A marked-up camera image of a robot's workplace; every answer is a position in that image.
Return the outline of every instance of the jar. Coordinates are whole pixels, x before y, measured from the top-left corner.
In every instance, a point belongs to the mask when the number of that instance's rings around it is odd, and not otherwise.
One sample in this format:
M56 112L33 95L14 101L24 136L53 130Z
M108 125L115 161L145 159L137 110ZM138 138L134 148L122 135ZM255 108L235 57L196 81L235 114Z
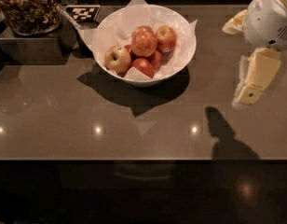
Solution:
M46 34L62 22L55 0L0 0L0 9L17 35Z

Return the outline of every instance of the robotic hand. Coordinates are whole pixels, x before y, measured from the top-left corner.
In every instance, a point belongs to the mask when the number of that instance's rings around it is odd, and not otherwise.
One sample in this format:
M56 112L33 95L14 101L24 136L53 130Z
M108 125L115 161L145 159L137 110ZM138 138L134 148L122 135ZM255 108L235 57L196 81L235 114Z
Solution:
M239 63L239 85L233 107L243 109L255 104L277 74L280 54L287 50L287 0L252 0L223 27L227 34L244 33L256 49Z

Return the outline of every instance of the glossy surface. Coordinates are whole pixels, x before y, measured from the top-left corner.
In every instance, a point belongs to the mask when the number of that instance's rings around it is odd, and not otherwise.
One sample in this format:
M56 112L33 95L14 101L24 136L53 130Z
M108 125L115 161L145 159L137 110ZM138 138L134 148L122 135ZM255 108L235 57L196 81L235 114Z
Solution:
M120 7L102 7L98 20ZM110 77L93 59L0 72L0 159L287 159L287 52L254 107L234 110L239 58L254 47L221 29L245 6L170 7L198 19L194 59L152 88Z

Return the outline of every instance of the table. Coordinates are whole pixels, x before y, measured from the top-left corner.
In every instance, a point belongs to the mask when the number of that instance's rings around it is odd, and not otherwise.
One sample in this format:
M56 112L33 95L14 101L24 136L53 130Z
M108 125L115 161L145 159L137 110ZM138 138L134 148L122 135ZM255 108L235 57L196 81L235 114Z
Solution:
M64 65L6 65L0 160L287 160L287 51L256 105L231 105L239 58L254 47L221 29L246 7L170 6L198 20L197 50L152 88L115 80L74 53ZM102 6L98 21L120 8Z

